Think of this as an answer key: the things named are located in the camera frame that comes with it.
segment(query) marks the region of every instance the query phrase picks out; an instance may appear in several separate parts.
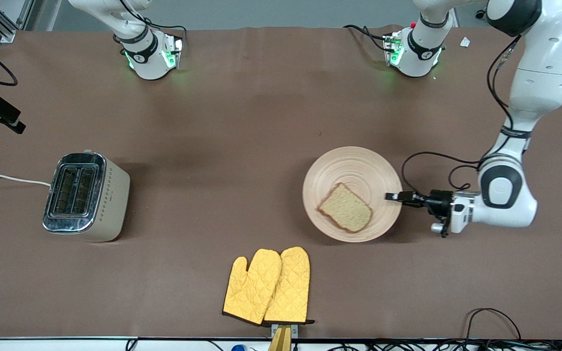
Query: round wooden plate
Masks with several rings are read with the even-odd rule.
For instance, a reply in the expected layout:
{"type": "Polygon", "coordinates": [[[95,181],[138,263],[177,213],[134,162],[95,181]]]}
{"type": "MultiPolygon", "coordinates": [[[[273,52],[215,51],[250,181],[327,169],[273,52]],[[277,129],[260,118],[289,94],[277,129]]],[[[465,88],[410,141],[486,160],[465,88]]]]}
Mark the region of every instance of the round wooden plate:
{"type": "Polygon", "coordinates": [[[363,147],[340,147],[322,155],[310,167],[303,183],[303,205],[310,220],[322,233],[345,242],[364,242],[380,237],[396,222],[402,205],[385,200],[384,196],[400,191],[398,174],[381,155],[363,147]],[[340,182],[372,209],[370,222],[358,233],[338,228],[318,211],[335,184],[340,182]]]}

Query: white power cord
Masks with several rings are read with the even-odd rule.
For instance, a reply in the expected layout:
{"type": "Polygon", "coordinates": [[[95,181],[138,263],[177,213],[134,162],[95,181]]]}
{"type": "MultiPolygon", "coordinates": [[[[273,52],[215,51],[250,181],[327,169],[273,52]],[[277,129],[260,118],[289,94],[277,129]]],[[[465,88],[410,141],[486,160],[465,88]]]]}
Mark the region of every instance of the white power cord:
{"type": "Polygon", "coordinates": [[[51,187],[51,184],[49,183],[45,183],[45,182],[38,182],[38,180],[27,180],[27,179],[19,179],[19,178],[14,178],[14,177],[8,177],[7,175],[3,175],[0,174],[0,178],[5,178],[5,179],[9,179],[9,180],[15,180],[17,182],[24,182],[24,183],[32,183],[32,184],[40,184],[42,186],[47,186],[47,187],[51,187]]]}

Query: table surface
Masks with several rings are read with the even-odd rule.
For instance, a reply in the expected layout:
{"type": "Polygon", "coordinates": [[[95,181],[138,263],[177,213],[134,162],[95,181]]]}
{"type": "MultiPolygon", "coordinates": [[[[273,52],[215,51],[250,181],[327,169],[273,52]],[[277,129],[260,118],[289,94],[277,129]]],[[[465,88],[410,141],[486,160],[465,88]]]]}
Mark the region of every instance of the table surface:
{"type": "MultiPolygon", "coordinates": [[[[396,169],[424,150],[477,159],[504,118],[485,74],[510,38],[453,29],[439,65],[406,78],[346,29],[194,31],[182,69],[145,81],[111,35],[18,33],[0,49],[20,81],[0,95],[27,124],[20,136],[0,125],[0,174],[48,182],[63,155],[92,149],[131,176],[122,235],[106,244],[47,233],[47,188],[0,180],[0,336],[266,336],[221,315],[231,264],[300,245],[316,320],[302,337],[461,337],[469,311],[495,307],[524,338],[562,338],[562,108],[524,160],[540,202],[529,228],[443,239],[405,208],[386,235],[346,244],[317,231],[301,200],[308,167],[336,147],[396,169]]],[[[502,97],[518,58],[498,77],[502,97]]],[[[453,166],[419,158],[409,178],[448,189],[453,166]]],[[[490,314],[472,335],[513,337],[490,314]]]]}

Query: bread slice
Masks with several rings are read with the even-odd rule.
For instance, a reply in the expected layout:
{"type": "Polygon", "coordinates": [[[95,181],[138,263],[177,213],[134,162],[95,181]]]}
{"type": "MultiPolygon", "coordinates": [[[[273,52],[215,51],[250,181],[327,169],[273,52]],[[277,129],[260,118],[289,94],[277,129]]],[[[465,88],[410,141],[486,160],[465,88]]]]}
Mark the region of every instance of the bread slice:
{"type": "Polygon", "coordinates": [[[372,218],[370,206],[344,183],[335,184],[334,189],[318,207],[318,211],[349,233],[361,231],[372,218]]]}

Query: oven mitt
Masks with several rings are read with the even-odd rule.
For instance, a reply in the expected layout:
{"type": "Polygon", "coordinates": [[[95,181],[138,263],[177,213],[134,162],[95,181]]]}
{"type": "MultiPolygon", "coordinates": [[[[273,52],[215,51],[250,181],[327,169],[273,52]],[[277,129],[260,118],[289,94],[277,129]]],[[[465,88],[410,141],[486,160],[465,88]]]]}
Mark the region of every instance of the oven mitt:
{"type": "Polygon", "coordinates": [[[302,247],[281,253],[281,276],[263,318],[266,324],[311,324],[307,320],[309,257],[302,247]]]}
{"type": "Polygon", "coordinates": [[[260,325],[279,281],[281,257],[276,251],[259,249],[250,267],[247,264],[246,257],[234,261],[222,314],[260,325]]]}

